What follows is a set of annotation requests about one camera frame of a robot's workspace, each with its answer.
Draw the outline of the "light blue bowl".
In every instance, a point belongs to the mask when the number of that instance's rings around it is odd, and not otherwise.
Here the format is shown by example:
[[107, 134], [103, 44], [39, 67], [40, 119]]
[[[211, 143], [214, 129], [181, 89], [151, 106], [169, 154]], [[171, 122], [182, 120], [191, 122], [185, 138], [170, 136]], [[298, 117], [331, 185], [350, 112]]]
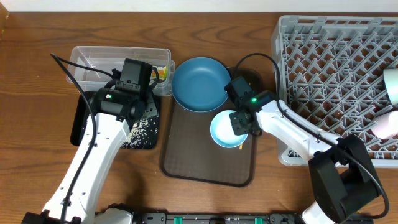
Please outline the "light blue bowl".
[[248, 134], [235, 135], [231, 124], [230, 114], [234, 110], [224, 110], [218, 113], [211, 121], [210, 134], [215, 143], [221, 147], [234, 148], [240, 146]]

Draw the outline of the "yellow snack wrapper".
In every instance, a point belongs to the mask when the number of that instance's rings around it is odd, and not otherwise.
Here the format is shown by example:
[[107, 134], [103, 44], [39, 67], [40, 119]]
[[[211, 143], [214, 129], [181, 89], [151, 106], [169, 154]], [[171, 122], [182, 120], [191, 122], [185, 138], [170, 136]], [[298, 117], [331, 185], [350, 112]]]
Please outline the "yellow snack wrapper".
[[166, 80], [168, 74], [168, 67], [167, 66], [156, 66], [154, 65], [152, 71], [152, 77], [158, 77], [160, 80]]

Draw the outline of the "rice pile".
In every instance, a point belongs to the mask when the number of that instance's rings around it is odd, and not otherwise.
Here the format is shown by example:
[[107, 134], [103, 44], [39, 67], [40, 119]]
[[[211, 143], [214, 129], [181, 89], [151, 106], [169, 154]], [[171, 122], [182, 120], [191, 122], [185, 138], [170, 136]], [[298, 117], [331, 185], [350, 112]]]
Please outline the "rice pile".
[[159, 135], [159, 117], [141, 121], [137, 128], [132, 128], [127, 139], [123, 142], [123, 149], [153, 149]]

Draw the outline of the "dark blue plate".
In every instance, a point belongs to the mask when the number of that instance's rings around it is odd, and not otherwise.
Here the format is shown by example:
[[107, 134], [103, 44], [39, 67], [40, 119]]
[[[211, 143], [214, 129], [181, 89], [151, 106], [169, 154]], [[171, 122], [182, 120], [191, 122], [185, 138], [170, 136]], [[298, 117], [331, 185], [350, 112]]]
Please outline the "dark blue plate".
[[231, 82], [227, 68], [208, 57], [195, 57], [181, 63], [172, 77], [172, 95], [186, 110], [207, 113], [227, 99], [224, 90]]

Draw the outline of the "pink cup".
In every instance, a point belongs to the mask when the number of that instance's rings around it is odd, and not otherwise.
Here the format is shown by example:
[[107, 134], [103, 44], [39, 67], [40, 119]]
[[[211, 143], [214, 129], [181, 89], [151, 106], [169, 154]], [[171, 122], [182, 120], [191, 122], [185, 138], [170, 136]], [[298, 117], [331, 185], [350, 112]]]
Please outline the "pink cup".
[[397, 135], [397, 111], [391, 111], [373, 119], [371, 131], [380, 139], [392, 139]]

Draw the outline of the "mint green bowl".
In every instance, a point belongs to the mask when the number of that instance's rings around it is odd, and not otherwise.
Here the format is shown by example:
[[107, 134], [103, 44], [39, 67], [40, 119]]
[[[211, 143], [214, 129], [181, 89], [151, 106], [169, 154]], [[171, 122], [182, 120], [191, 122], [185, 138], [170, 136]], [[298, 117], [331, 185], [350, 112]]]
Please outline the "mint green bowl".
[[383, 70], [384, 84], [386, 86], [386, 91], [389, 100], [392, 105], [397, 105], [398, 103], [398, 71], [397, 69], [385, 69]]

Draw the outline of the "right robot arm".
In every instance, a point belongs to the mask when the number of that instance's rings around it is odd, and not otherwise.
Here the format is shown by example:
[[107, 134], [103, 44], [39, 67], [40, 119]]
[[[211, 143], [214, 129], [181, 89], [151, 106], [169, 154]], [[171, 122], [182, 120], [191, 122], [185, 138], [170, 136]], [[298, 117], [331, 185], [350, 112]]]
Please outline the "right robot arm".
[[317, 128], [269, 91], [230, 90], [228, 96], [236, 135], [269, 133], [307, 160], [315, 202], [302, 213], [304, 223], [343, 223], [374, 199], [387, 200], [359, 137]]

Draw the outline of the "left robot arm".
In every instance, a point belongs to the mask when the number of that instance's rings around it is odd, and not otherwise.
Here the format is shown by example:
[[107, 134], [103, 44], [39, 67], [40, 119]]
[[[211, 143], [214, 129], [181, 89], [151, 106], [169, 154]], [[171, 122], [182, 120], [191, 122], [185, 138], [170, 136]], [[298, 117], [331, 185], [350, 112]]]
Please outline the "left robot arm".
[[79, 148], [65, 177], [40, 214], [27, 212], [23, 223], [133, 223], [134, 213], [123, 204], [96, 214], [96, 206], [111, 164], [138, 120], [156, 116], [160, 99], [101, 88], [81, 96], [89, 111]]

